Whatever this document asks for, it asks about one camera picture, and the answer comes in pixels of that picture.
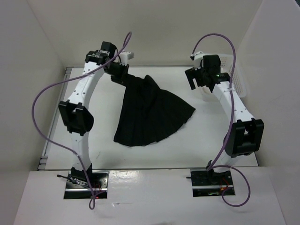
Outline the black pleated skirt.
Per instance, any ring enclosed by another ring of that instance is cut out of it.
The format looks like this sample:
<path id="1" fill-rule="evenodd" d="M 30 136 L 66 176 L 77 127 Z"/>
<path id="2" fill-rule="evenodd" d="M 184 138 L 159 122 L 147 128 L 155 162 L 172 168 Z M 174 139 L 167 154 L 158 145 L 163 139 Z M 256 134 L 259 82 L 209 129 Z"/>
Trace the black pleated skirt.
<path id="1" fill-rule="evenodd" d="M 161 89 L 154 79 L 127 75 L 121 80 L 125 93 L 116 143 L 146 146 L 176 133 L 193 115 L 195 108 L 175 94 Z"/>

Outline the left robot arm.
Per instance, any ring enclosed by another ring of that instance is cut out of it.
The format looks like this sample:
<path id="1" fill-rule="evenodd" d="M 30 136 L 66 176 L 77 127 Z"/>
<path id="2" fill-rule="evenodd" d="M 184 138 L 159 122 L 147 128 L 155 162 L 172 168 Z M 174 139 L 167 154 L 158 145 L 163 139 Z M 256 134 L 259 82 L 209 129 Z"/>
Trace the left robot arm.
<path id="1" fill-rule="evenodd" d="M 89 157 L 89 132 L 94 125 L 94 117 L 89 112 L 92 94 L 105 72 L 121 78 L 128 72 L 128 61 L 134 58 L 133 52 L 121 51 L 119 56 L 117 53 L 117 47 L 110 42 L 103 42 L 99 50 L 89 51 L 83 70 L 83 74 L 87 76 L 79 79 L 66 101 L 59 103 L 59 112 L 70 133 L 72 150 L 75 152 L 71 179 L 85 188 L 93 183 L 92 162 Z"/>

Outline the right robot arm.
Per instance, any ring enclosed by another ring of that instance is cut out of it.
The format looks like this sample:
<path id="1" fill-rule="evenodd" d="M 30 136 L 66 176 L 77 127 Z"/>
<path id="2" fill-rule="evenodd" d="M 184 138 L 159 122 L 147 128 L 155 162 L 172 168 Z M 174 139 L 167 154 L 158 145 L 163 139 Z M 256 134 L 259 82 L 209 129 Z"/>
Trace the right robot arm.
<path id="1" fill-rule="evenodd" d="M 259 150 L 264 122 L 256 119 L 246 109 L 236 92 L 233 84 L 235 61 L 232 62 L 231 70 L 226 73 L 221 70 L 222 61 L 217 54 L 197 52 L 191 54 L 190 58 L 194 65 L 185 74 L 191 89 L 208 88 L 229 119 L 229 128 L 221 150 L 206 167 L 206 181 L 216 184 L 240 158 Z"/>

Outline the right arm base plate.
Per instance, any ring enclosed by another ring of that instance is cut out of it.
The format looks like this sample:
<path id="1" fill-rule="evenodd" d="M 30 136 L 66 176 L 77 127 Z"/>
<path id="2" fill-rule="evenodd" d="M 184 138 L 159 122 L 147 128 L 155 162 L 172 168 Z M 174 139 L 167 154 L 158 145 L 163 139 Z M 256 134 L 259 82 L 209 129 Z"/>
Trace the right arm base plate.
<path id="1" fill-rule="evenodd" d="M 193 197 L 221 196 L 224 191 L 224 196 L 235 195 L 230 171 L 217 173 L 204 168 L 191 169 L 186 178 L 191 180 Z"/>

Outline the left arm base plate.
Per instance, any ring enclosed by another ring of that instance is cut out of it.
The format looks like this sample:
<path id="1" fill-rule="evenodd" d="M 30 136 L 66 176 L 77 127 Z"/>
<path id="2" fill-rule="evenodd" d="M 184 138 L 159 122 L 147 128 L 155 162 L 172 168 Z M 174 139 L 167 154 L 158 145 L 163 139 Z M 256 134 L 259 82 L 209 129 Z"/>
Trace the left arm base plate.
<path id="1" fill-rule="evenodd" d="M 66 181 L 64 199 L 90 199 L 90 187 L 86 180 L 73 178 L 71 172 L 67 176 L 57 174 L 57 177 Z M 94 171 L 90 179 L 92 190 L 96 199 L 107 198 L 109 172 Z"/>

